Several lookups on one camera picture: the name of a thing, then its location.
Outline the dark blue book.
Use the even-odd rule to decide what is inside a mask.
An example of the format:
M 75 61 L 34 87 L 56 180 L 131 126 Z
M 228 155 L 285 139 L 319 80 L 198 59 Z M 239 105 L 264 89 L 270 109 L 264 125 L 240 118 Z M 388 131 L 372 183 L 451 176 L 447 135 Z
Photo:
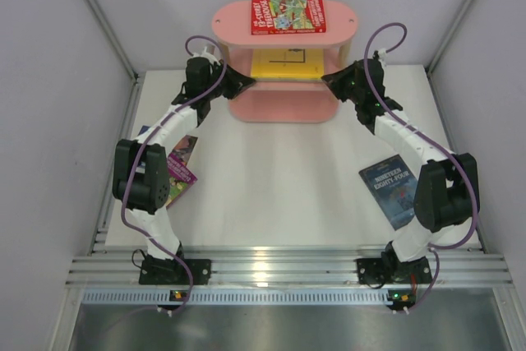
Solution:
M 400 155 L 364 168 L 358 174 L 394 230 L 411 222 L 418 180 Z

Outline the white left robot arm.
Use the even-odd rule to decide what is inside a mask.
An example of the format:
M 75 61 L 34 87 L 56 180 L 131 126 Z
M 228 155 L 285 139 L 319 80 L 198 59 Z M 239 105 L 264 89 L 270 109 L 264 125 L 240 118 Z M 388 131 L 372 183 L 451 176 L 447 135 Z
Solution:
M 167 112 L 136 138 L 117 143 L 113 169 L 113 197 L 121 202 L 121 221 L 145 238 L 147 255 L 159 260 L 157 272 L 169 283 L 183 278 L 186 264 L 168 218 L 168 153 L 204 122 L 213 100 L 235 99 L 256 84 L 211 55 L 190 58 L 185 75 Z

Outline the red treehouse book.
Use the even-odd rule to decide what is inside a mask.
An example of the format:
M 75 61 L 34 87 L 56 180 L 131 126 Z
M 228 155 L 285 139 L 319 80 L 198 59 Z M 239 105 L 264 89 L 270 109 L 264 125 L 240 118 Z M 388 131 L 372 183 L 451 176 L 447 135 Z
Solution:
M 323 0 L 251 0 L 252 35 L 325 33 Z

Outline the blue Jane Eyre book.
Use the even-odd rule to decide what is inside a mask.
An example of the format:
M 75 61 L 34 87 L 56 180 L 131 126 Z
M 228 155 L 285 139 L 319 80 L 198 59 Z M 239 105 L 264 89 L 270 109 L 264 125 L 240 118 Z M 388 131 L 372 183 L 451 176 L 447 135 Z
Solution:
M 186 135 L 184 136 L 169 153 L 169 157 L 176 159 L 178 162 L 187 165 L 192 152 L 198 141 L 197 136 Z

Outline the purple treehouse book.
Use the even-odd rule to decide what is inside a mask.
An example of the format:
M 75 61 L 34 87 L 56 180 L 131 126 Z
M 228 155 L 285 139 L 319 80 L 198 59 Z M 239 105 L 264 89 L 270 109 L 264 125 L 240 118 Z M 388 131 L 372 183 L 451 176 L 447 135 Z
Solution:
M 197 177 L 188 169 L 187 164 L 174 153 L 167 157 L 169 193 L 166 206 L 172 206 L 193 184 Z

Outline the yellow Little Prince book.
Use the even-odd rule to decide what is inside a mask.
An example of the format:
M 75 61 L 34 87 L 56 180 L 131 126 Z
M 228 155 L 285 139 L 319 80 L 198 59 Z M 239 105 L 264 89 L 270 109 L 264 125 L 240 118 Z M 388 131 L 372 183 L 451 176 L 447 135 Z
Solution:
M 255 49 L 251 77 L 262 81 L 318 81 L 325 74 L 320 48 Z

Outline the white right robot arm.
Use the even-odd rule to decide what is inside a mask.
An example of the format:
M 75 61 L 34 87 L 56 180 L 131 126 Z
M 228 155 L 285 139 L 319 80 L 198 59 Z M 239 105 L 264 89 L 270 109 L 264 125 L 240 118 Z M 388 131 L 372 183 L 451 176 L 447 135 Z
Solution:
M 321 80 L 336 99 L 353 103 L 358 121 L 388 144 L 417 179 L 414 215 L 386 247 L 393 256 L 383 262 L 385 276 L 393 282 L 405 281 L 413 273 L 413 262 L 423 258 L 428 248 L 440 250 L 438 240 L 469 221 L 468 233 L 452 247 L 465 244 L 474 234 L 480 211 L 474 157 L 453 153 L 408 120 L 403 106 L 385 95 L 381 61 L 356 61 Z

